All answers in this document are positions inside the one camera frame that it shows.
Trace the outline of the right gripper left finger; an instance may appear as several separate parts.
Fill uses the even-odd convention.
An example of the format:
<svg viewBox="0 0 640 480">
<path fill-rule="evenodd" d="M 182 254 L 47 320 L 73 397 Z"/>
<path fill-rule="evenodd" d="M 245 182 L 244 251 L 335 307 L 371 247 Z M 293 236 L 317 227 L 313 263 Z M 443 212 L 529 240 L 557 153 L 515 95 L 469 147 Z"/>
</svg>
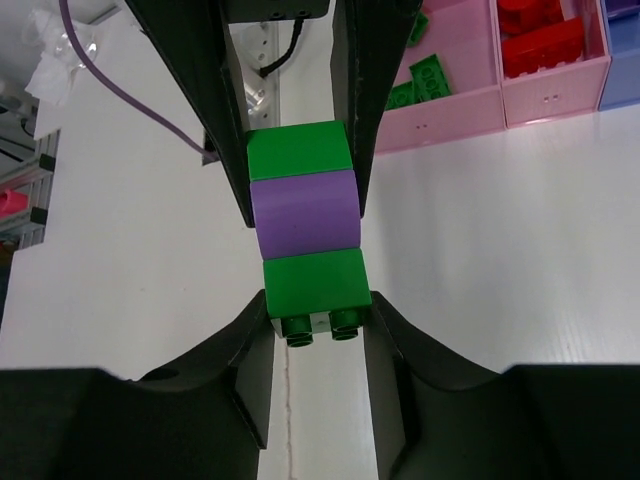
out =
<svg viewBox="0 0 640 480">
<path fill-rule="evenodd" d="M 253 479 L 268 443 L 275 334 L 258 293 L 138 380 L 100 368 L 1 374 L 5 479 Z"/>
</svg>

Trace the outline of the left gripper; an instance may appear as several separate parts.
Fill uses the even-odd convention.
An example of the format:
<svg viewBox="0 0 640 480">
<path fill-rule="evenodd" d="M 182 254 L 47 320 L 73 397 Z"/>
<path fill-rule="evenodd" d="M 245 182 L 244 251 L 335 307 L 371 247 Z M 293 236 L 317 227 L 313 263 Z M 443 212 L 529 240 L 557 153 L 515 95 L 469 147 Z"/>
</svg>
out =
<svg viewBox="0 0 640 480">
<path fill-rule="evenodd" d="M 229 23 L 315 19 L 329 0 L 131 0 L 130 10 L 218 154 L 245 224 L 254 226 L 241 67 Z M 421 0 L 335 3 L 330 72 L 365 212 L 377 133 Z"/>
</svg>

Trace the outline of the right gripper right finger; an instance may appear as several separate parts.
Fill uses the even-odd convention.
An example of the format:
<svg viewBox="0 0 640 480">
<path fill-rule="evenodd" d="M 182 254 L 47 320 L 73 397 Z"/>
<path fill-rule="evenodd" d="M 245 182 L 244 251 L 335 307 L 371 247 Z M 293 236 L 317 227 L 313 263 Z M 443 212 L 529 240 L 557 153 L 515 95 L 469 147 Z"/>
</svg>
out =
<svg viewBox="0 0 640 480">
<path fill-rule="evenodd" d="M 382 479 L 635 479 L 639 369 L 521 364 L 496 373 L 380 293 L 364 324 Z"/>
</svg>

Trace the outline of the green lego plate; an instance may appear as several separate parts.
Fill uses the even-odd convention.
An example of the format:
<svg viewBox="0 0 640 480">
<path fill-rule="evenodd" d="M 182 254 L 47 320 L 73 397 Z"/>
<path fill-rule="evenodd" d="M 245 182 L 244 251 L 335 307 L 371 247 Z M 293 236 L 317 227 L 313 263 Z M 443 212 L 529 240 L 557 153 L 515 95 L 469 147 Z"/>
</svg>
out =
<svg viewBox="0 0 640 480">
<path fill-rule="evenodd" d="M 409 67 L 416 103 L 428 102 L 452 95 L 452 90 L 439 57 L 432 54 Z"/>
</svg>

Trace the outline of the purple green lego cluster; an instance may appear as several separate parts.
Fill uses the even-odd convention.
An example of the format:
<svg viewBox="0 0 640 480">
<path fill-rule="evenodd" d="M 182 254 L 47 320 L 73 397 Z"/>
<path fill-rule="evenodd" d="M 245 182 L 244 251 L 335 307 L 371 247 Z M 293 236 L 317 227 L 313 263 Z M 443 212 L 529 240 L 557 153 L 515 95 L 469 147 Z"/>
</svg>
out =
<svg viewBox="0 0 640 480">
<path fill-rule="evenodd" d="M 346 130 L 339 121 L 255 130 L 250 195 L 267 311 L 293 348 L 313 341 L 315 316 L 337 341 L 357 336 L 372 298 Z"/>
</svg>

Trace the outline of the red lego brick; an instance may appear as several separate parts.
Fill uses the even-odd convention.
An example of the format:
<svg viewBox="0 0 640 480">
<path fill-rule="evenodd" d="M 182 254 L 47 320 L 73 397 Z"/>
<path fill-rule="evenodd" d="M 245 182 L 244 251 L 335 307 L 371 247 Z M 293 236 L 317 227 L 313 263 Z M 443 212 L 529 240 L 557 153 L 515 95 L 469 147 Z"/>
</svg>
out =
<svg viewBox="0 0 640 480">
<path fill-rule="evenodd" d="M 583 52 L 584 27 L 579 18 L 551 24 L 502 41 L 503 71 L 507 78 L 573 63 Z"/>
</svg>

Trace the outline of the green lego brick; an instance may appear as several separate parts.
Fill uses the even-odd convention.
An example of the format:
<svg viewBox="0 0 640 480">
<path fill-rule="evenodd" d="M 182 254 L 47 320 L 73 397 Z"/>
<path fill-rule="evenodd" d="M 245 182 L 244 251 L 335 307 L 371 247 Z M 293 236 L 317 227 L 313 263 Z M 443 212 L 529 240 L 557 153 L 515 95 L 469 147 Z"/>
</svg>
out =
<svg viewBox="0 0 640 480">
<path fill-rule="evenodd" d="M 413 48 L 417 46 L 424 37 L 429 25 L 429 18 L 422 11 L 419 11 L 416 15 L 413 28 L 410 32 L 406 46 Z"/>
</svg>

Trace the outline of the red flower lego piece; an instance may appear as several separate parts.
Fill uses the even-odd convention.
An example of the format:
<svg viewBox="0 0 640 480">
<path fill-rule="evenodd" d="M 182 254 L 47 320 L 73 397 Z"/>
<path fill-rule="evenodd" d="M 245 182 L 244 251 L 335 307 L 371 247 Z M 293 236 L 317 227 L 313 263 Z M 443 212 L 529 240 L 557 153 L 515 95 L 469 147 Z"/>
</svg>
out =
<svg viewBox="0 0 640 480">
<path fill-rule="evenodd" d="M 497 0 L 500 31 L 520 35 L 564 21 L 558 0 Z"/>
</svg>

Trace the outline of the large pink bin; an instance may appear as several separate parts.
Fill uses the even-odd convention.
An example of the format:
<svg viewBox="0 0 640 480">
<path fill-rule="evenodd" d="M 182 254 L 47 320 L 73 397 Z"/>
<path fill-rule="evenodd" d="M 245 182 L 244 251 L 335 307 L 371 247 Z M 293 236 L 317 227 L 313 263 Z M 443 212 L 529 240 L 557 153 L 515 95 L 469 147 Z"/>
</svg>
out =
<svg viewBox="0 0 640 480">
<path fill-rule="evenodd" d="M 405 50 L 395 85 L 412 80 L 410 67 L 435 55 L 451 93 L 383 114 L 379 154 L 502 131 L 506 128 L 490 1 L 425 1 L 428 25 Z"/>
</svg>

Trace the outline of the small pink bin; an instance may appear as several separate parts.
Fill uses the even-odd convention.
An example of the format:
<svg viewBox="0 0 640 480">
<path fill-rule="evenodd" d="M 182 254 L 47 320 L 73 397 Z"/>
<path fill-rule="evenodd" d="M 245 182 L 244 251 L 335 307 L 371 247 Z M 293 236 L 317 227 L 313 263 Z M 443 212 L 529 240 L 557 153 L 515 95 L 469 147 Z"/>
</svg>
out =
<svg viewBox="0 0 640 480">
<path fill-rule="evenodd" d="M 584 27 L 583 52 L 573 63 L 541 68 L 536 73 L 507 78 L 502 41 L 518 35 L 500 31 L 496 1 L 492 3 L 501 91 L 509 128 L 541 123 L 597 110 L 610 66 L 610 54 L 598 1 L 560 1 L 564 21 L 579 18 Z"/>
</svg>

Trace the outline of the dark blue bin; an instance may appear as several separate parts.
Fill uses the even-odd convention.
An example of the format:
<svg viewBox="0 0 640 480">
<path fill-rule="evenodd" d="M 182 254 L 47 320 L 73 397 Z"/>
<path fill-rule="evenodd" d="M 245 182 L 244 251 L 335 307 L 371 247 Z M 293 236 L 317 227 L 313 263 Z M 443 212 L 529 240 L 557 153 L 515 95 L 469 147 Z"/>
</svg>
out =
<svg viewBox="0 0 640 480">
<path fill-rule="evenodd" d="M 600 111 L 639 103 L 639 2 L 602 1 L 611 56 Z"/>
</svg>

